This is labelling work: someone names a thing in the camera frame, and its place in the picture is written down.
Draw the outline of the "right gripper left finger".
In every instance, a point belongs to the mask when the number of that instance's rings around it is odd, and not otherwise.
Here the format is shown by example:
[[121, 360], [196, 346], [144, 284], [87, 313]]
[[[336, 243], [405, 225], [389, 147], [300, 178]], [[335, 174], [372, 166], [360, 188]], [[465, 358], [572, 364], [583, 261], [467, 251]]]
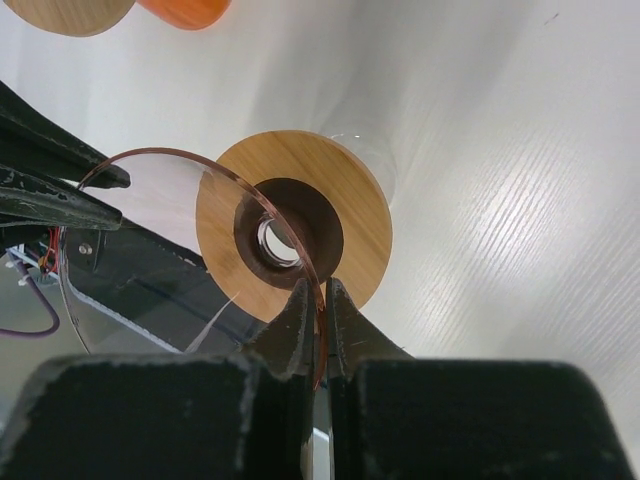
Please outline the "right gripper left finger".
[[93, 170], [107, 157], [1, 85], [1, 238], [37, 240], [48, 229], [116, 230], [122, 214], [74, 187], [126, 188], [117, 166]]

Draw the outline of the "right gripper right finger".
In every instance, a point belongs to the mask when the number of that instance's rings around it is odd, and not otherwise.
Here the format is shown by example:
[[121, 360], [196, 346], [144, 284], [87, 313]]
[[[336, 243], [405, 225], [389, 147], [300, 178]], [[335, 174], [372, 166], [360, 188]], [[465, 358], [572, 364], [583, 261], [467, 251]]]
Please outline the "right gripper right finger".
[[299, 376], [310, 379], [313, 390], [335, 377], [368, 377], [372, 388], [412, 390], [415, 358], [360, 312], [343, 282], [331, 278], [327, 293], [319, 312], [310, 282], [299, 281], [284, 309], [244, 346], [250, 388], [279, 387]]

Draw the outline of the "clear glass carafe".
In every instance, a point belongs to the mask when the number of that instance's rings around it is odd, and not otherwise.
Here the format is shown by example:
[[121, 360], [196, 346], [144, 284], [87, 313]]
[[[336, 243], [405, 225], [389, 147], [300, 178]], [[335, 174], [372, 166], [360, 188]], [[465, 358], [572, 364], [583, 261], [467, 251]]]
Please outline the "clear glass carafe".
[[391, 206], [397, 186], [397, 165], [387, 138], [364, 129], [325, 128], [320, 134], [353, 153], [367, 167]]

